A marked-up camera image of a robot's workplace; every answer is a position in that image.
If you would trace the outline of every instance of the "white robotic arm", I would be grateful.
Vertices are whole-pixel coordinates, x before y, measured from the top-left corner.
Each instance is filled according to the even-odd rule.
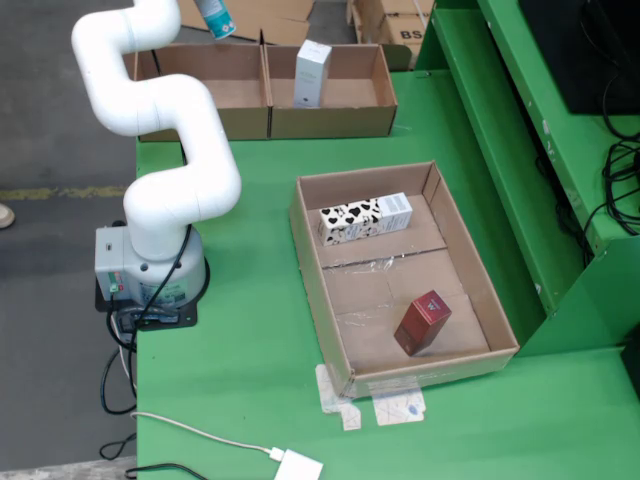
[[[211,94],[195,78],[168,75],[133,82],[122,56],[161,48],[180,30],[176,0],[134,0],[135,6],[86,15],[72,43],[93,111],[119,135],[178,131],[188,165],[145,175],[124,199],[135,252],[174,258],[186,226],[233,208],[241,181]]]

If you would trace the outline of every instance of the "white product box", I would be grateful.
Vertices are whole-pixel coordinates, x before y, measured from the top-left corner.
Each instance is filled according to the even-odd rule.
[[[322,93],[329,76],[331,47],[305,40],[296,61],[296,84],[293,108],[322,105]]]
[[[404,193],[320,209],[318,234],[324,246],[404,230],[413,209]]]

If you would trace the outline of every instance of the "cardboard box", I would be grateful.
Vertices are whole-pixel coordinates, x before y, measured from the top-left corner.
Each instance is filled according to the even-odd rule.
[[[213,95],[229,140],[268,138],[269,88],[260,45],[171,45],[156,50],[162,75],[184,73],[201,80]],[[159,76],[151,52],[136,56],[134,79]],[[175,142],[175,130],[142,135],[143,142]]]
[[[178,0],[182,25],[209,30],[194,0]],[[236,24],[234,37],[275,45],[302,45],[309,32],[306,21],[312,0],[225,0]]]
[[[398,102],[378,45],[334,45],[322,108],[293,108],[298,47],[266,46],[271,138],[379,137]]]
[[[377,42],[380,27],[387,17],[408,17],[417,19],[420,22],[420,30],[424,33],[425,26],[420,13],[425,22],[429,21],[429,16],[433,10],[434,0],[358,0],[356,8],[360,11],[362,18],[363,36],[367,43]]]
[[[296,59],[294,108],[321,107],[329,77],[331,47],[305,40]]]
[[[338,245],[404,230],[413,210],[404,193],[342,203],[320,209],[318,235],[322,245]]]
[[[319,209],[403,191],[406,230],[324,247]],[[300,270],[335,391],[364,397],[503,368],[519,346],[435,163],[301,177],[290,209]],[[409,304],[437,290],[452,311],[408,357],[394,338]]]
[[[420,54],[434,0],[356,0],[347,4],[358,43],[383,46],[391,71],[413,70]]]
[[[451,309],[431,290],[411,302],[393,336],[407,355],[415,355],[433,343],[450,316]]]

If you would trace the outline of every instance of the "cardboard boxes stack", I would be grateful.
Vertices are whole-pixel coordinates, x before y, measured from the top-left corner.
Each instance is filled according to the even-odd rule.
[[[413,69],[434,3],[434,0],[351,0],[350,8],[355,9],[354,22],[362,43],[406,46],[411,50],[409,68]]]

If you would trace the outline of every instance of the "sticker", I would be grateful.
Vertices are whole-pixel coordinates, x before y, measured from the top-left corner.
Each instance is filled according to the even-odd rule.
[[[322,412],[326,414],[339,413],[342,417],[342,428],[345,432],[360,430],[362,427],[360,409],[352,405],[350,399],[340,398],[336,395],[326,365],[316,365],[316,380],[318,381]]]
[[[142,302],[145,304],[149,302],[157,289],[158,285],[147,285],[146,283],[140,282]],[[167,305],[170,303],[182,302],[185,298],[187,298],[186,279],[180,280],[179,282],[167,283],[154,303],[157,305]]]
[[[421,422],[427,406],[422,390],[412,388],[400,393],[373,395],[376,420],[381,427],[400,423]]]

